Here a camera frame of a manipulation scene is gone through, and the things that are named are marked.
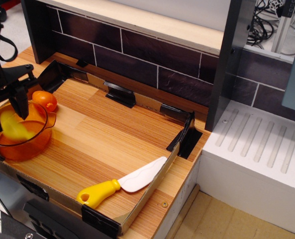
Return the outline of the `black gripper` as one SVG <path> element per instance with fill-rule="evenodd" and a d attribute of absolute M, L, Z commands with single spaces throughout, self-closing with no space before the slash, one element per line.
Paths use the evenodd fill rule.
<path fill-rule="evenodd" d="M 9 99 L 13 109 L 23 120 L 29 115 L 28 89 L 38 84 L 33 69 L 31 64 L 9 68 L 0 66 L 0 102 Z"/>

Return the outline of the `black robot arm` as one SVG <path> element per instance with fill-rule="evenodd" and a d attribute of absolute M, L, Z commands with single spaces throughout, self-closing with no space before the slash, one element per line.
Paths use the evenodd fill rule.
<path fill-rule="evenodd" d="M 3 25 L 0 21 L 0 32 Z M 0 34 L 0 40 L 11 45 L 14 43 Z M 38 84 L 37 78 L 33 75 L 31 64 L 3 68 L 0 65 L 0 102 L 9 100 L 17 115 L 23 120 L 29 114 L 28 109 L 28 90 Z"/>

